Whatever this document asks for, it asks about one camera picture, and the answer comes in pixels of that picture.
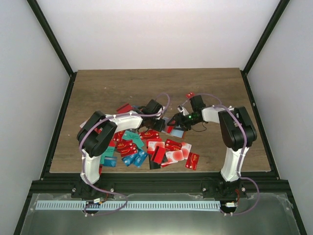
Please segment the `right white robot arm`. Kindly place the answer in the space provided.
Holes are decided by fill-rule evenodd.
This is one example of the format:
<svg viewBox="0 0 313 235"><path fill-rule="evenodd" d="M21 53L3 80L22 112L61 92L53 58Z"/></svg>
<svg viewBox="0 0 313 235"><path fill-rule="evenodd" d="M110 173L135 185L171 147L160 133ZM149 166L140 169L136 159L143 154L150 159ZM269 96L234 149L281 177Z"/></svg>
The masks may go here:
<svg viewBox="0 0 313 235"><path fill-rule="evenodd" d="M192 126L201 122L213 122L220 125L222 139L227 147L217 191L222 197L229 197L234 191L233 182L241 177L241 169L247 151L257 139L257 131L247 112L246 107L226 107L222 104L205 105L203 94L189 93L186 95L191 104L192 112L188 113L184 105L178 106L178 113L167 122L167 126L179 126L189 131Z"/></svg>

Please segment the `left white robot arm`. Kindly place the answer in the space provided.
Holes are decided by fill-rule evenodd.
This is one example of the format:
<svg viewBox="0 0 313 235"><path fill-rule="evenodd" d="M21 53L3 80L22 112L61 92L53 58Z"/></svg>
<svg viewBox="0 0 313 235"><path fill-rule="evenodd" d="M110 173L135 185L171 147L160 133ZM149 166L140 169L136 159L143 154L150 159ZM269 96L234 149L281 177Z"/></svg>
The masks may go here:
<svg viewBox="0 0 313 235"><path fill-rule="evenodd" d="M90 198L96 197L100 186L99 167L101 155L109 147L115 133L141 127L152 128L161 121L161 116L168 106L162 106L156 100L150 100L146 106L131 108L129 111L114 115L94 112L86 120L77 134L79 151L82 154L81 179L85 182L83 193Z"/></svg>

